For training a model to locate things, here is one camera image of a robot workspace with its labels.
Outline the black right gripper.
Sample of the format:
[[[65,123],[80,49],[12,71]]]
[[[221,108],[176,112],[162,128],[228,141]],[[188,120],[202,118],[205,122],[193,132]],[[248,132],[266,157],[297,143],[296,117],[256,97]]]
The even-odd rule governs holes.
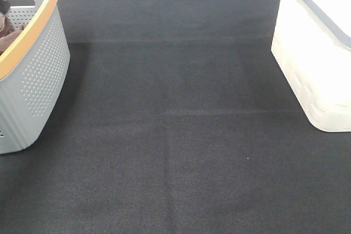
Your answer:
[[[7,15],[10,9],[10,3],[7,0],[0,0],[0,12],[2,15]]]

